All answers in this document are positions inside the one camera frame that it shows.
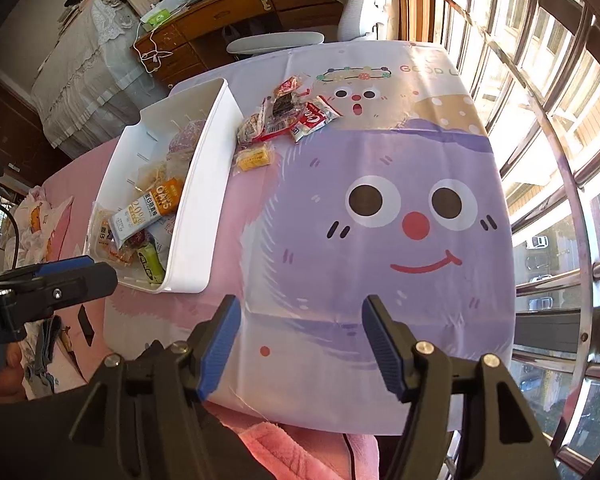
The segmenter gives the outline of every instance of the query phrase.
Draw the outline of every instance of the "cartoon open mouth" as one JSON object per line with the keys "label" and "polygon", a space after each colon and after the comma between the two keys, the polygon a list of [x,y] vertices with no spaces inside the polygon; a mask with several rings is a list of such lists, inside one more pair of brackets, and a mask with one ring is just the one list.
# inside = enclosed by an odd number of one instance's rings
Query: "cartoon open mouth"
{"label": "cartoon open mouth", "polygon": [[447,264],[455,264],[457,266],[462,265],[462,260],[456,258],[451,254],[451,251],[445,251],[446,256],[439,262],[424,267],[403,267],[400,265],[391,264],[390,267],[398,272],[406,272],[407,274],[424,274],[425,272],[433,272],[434,270],[441,269]]}

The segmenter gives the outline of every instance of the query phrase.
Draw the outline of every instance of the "chair backrest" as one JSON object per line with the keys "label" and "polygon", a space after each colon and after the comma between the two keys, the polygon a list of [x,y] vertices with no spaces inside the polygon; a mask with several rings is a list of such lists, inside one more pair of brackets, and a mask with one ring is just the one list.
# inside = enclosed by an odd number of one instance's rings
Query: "chair backrest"
{"label": "chair backrest", "polygon": [[350,41],[371,32],[379,9],[374,0],[343,0],[344,10],[338,24],[338,40]]}

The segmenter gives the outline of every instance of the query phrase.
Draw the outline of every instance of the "pile of snacks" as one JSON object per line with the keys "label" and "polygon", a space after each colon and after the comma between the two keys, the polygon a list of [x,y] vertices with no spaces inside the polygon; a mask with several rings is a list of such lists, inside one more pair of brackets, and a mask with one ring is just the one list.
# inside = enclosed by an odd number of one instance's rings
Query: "pile of snacks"
{"label": "pile of snacks", "polygon": [[136,266],[149,282],[162,283],[176,212],[204,126],[203,120],[189,121],[173,136],[164,158],[138,169],[137,196],[129,206],[117,212],[94,206],[90,253],[118,268]]}
{"label": "pile of snacks", "polygon": [[[291,76],[266,97],[259,110],[246,118],[238,129],[238,143],[246,148],[281,135],[295,142],[312,134],[342,115],[321,96],[303,99],[298,93],[300,76]],[[242,171],[270,164],[273,147],[262,144],[238,153],[236,164]]]}

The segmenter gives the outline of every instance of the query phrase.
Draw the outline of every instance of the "pink towel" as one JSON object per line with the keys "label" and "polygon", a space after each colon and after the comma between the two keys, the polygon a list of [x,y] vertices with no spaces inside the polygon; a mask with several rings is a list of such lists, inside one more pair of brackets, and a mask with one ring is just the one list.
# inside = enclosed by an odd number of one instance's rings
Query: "pink towel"
{"label": "pink towel", "polygon": [[373,435],[343,435],[276,426],[217,404],[206,409],[240,436],[254,458],[277,480],[379,480],[378,442]]}

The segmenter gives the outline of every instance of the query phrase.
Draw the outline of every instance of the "blue gripper pad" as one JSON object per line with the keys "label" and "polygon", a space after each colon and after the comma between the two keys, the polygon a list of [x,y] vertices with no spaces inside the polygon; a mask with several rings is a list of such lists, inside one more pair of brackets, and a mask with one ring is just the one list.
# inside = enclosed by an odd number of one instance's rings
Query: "blue gripper pad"
{"label": "blue gripper pad", "polygon": [[365,298],[362,303],[362,326],[378,363],[378,368],[380,368],[384,386],[392,394],[395,394],[398,400],[402,400],[407,391],[406,384],[404,384],[402,359],[395,347],[394,340],[369,297]]}
{"label": "blue gripper pad", "polygon": [[196,390],[200,400],[206,400],[218,387],[240,328],[240,301],[235,296],[225,297],[219,309],[225,310],[224,316],[200,358],[200,382]]}

